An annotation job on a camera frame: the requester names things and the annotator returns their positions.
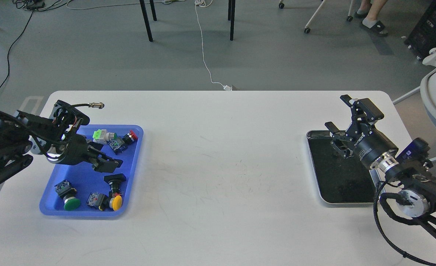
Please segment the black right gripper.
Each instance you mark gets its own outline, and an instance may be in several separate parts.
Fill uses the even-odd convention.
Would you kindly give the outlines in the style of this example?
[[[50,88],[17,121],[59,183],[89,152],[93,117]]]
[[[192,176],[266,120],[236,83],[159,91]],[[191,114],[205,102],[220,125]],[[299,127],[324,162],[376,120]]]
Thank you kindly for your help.
[[[351,109],[351,124],[341,131],[333,122],[324,126],[331,133],[331,146],[343,158],[355,157],[368,170],[377,167],[376,161],[385,153],[395,156],[396,145],[375,128],[375,123],[385,117],[379,108],[369,99],[351,98],[342,95],[340,99]]]

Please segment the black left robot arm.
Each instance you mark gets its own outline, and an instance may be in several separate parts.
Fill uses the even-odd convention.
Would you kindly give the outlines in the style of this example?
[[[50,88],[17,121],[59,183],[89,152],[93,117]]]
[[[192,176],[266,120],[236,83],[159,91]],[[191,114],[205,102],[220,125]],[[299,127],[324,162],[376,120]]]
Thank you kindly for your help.
[[[120,168],[122,160],[111,158],[100,144],[77,134],[80,126],[90,122],[79,106],[58,100],[49,118],[20,110],[14,116],[0,111],[0,184],[32,163],[29,151],[44,155],[53,164],[88,162],[101,173]]]

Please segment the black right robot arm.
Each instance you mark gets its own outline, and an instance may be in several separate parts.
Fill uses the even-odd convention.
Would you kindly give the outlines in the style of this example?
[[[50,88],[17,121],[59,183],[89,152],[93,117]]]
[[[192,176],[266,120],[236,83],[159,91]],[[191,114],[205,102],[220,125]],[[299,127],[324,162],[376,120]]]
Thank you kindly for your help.
[[[377,229],[404,258],[431,266],[431,262],[411,255],[391,242],[378,217],[378,207],[382,207],[396,222],[419,225],[436,239],[436,178],[429,172],[433,167],[428,159],[429,144],[416,138],[397,154],[398,148],[375,126],[384,114],[370,99],[342,95],[341,100],[351,109],[351,124],[341,131],[334,123],[325,123],[332,138],[331,146],[342,157],[355,156],[368,170],[379,168],[385,174],[385,180],[375,185],[373,214]]]

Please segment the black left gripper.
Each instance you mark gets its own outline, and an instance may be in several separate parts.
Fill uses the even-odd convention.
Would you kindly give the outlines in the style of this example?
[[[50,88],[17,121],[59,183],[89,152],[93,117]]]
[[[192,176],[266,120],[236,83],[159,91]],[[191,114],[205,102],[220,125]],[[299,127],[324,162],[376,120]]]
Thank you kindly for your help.
[[[76,135],[70,139],[65,149],[59,154],[48,153],[47,160],[53,164],[71,166],[81,162],[89,162],[96,172],[113,173],[115,169],[122,166],[123,160],[103,154],[101,151],[103,147],[103,144],[95,143],[84,135]]]

